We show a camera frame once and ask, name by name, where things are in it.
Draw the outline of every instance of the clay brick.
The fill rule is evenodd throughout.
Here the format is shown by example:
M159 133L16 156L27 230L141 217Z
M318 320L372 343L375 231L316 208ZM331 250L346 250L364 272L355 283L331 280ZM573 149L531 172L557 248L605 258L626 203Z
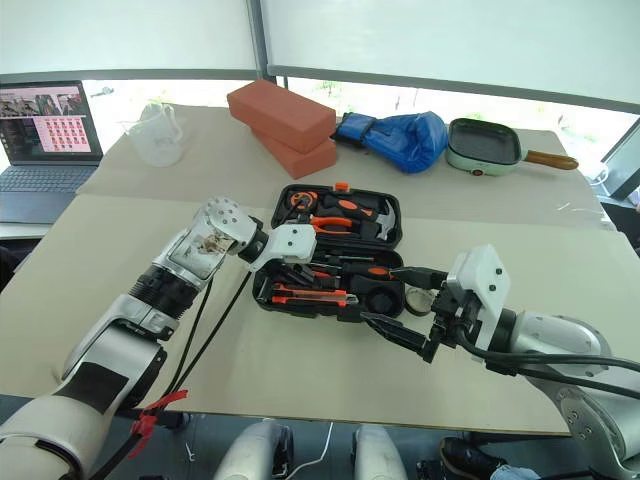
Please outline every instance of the clay brick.
M235 118L300 153L311 152L336 129L335 110L266 80L231 92L227 101Z
M330 138L310 152L300 153L262 132L252 131L293 178L304 177L336 163L336 144Z

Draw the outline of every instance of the hammer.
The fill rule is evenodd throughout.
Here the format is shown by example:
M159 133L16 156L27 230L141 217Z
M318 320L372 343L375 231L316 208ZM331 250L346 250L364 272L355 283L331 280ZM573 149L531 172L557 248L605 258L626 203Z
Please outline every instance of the hammer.
M370 208L361 207L351 200L338 199L333 195L328 195L326 197L324 205L325 207L338 207L346 217L376 222L380 225L380 232L376 235L376 238L386 240L387 235L396 224L396 214L393 211L393 207L389 200L385 200L385 203L387 205L387 210L389 211L386 215L383 215L382 213L378 213L376 215L376 213Z
M387 235L396 224L396 213L393 211L393 207L389 203L389 200L385 200L385 202L387 204L387 210L389 210L389 213L386 215L378 213L378 216L376 217L376 223L380 224L380 233L376 235L376 238L379 238L381 240L387 239Z

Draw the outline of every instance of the person's foot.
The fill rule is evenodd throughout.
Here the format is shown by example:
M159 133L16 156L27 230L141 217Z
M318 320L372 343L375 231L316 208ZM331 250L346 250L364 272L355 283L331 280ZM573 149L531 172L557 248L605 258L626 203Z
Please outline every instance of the person's foot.
M440 442L440 460L448 471L469 480L489 480L493 472L507 463L503 458L487 455L469 442L453 437L443 438Z

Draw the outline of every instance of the tool kit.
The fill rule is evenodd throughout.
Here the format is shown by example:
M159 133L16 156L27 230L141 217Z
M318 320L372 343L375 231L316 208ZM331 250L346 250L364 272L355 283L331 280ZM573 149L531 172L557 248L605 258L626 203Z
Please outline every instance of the tool kit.
M311 224L316 249L309 264L272 262L256 272L253 297L267 310L359 322L363 311L398 316L405 287L390 270L402 238L400 204L386 193L293 184L278 199L271 227Z

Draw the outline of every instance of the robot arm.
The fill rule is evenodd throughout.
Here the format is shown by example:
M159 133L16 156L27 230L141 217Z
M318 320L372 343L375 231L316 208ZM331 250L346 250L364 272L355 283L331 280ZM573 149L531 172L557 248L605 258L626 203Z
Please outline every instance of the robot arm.
M179 318L227 255L256 271L267 262L307 263L311 225L282 225L268 236L228 198L214 198L119 296L71 353L62 384L0 427L3 479L86 478L115 412L136 406L155 381Z
M429 363L441 343L461 345L490 370L524 375L560 411L597 478L640 477L640 365L618 361L632 365L631 372L598 364L611 355L600 332L568 317L505 309L509 276L491 246L459 255L448 273L408 267L391 274L439 290L434 323L427 338L383 315L362 314L374 330ZM568 363L567 355L575 361ZM576 356L592 356L594 363Z

